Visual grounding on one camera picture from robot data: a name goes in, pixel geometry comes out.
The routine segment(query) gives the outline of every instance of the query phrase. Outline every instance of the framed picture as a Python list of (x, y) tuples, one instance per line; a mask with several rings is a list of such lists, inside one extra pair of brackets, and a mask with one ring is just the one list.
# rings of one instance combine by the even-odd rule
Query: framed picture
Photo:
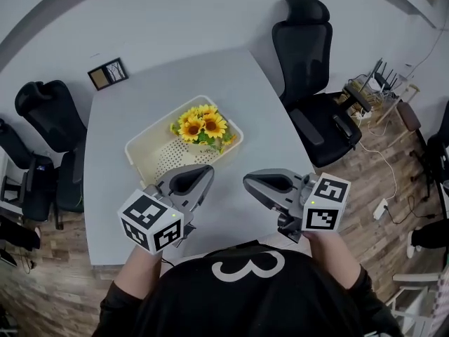
[(88, 75), (97, 90), (102, 90), (128, 78), (120, 58), (89, 71)]

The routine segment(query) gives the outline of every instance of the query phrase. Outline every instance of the perforated basket bottom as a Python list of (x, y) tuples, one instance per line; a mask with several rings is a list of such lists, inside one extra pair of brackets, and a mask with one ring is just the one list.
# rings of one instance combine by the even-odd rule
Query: perforated basket bottom
[(156, 180), (168, 170), (192, 164), (211, 164), (220, 156), (218, 151), (207, 146), (188, 145), (179, 138), (171, 140), (159, 148), (155, 154), (159, 156), (155, 173)]

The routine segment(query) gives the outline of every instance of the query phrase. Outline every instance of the person's arm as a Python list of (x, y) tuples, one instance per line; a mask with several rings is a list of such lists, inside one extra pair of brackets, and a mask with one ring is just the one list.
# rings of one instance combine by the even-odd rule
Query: person's arm
[(150, 255), (136, 246), (101, 302), (100, 322), (94, 336), (127, 336), (142, 300), (157, 285), (162, 253)]
[(365, 333), (403, 334), (389, 308), (377, 298), (371, 278), (336, 232), (304, 232), (314, 260), (339, 282), (355, 302)]

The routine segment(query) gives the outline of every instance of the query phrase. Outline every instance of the wooden floor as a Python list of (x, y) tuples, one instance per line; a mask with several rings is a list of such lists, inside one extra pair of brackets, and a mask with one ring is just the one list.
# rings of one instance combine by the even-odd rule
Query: wooden floor
[[(372, 130), (381, 134), (383, 127)], [(411, 150), (421, 151), (417, 137), (386, 148), (400, 133), (397, 121), (387, 127), (383, 137), (369, 134), (365, 124), (361, 128), (365, 147), (381, 151), (393, 166), (398, 189), (396, 196), (389, 200), (389, 208), (394, 220), (400, 222), (409, 213), (407, 198), (410, 195), (417, 202), (417, 215), (440, 213), (436, 188), (432, 187), (428, 202), (420, 203), (425, 193), (424, 179), (410, 182), (410, 177), (421, 170), (416, 159), (408, 156)], [(380, 200), (394, 192), (391, 171), (379, 154), (366, 152), (357, 145), (355, 151), (320, 171), (352, 182), (340, 232), (369, 271), (382, 300), (397, 290), (391, 280), (394, 273), (441, 269), (441, 250), (422, 251), (411, 260), (406, 258), (408, 231), (431, 221), (413, 214), (400, 225), (393, 224), (386, 214), (379, 221), (373, 219), (373, 211)], [(30, 254), (36, 268), (29, 274), (25, 272), (26, 263), (22, 268), (19, 249), (13, 246), (8, 246), (7, 251), (13, 253), (19, 268), (0, 265), (0, 303), (19, 321), (23, 336), (91, 335), (98, 322), (100, 301), (119, 271), (117, 267), (91, 267), (82, 215), (68, 213), (63, 221), (63, 231), (56, 231), (52, 223), (41, 226), (42, 247)], [(307, 248), (305, 244), (307, 241), (287, 248), (301, 250)]]

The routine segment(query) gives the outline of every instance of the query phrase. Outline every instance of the artificial flower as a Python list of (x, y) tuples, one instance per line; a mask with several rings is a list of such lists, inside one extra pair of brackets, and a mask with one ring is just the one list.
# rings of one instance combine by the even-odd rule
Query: artificial flower
[(175, 124), (170, 124), (170, 131), (173, 132), (176, 136), (178, 136), (180, 133), (178, 132), (179, 127), (176, 127)]
[(203, 116), (204, 132), (210, 138), (221, 138), (227, 129), (226, 120), (219, 114), (206, 114)]
[(185, 112), (184, 114), (182, 114), (180, 116), (180, 118), (178, 119), (178, 122), (182, 126), (189, 120), (189, 117), (196, 117), (197, 114), (198, 114), (198, 108), (192, 107), (189, 111)]
[(226, 140), (226, 141), (222, 140), (222, 144), (223, 145), (231, 145), (236, 138), (237, 138), (236, 135), (232, 135), (232, 137), (229, 140)]
[(214, 105), (199, 105), (198, 113), (207, 115), (207, 114), (215, 114), (217, 112), (217, 107)]
[(204, 121), (199, 119), (198, 117), (190, 116), (181, 128), (179, 129), (179, 133), (185, 141), (189, 140), (198, 140), (198, 134), (201, 132), (201, 129), (204, 127)]

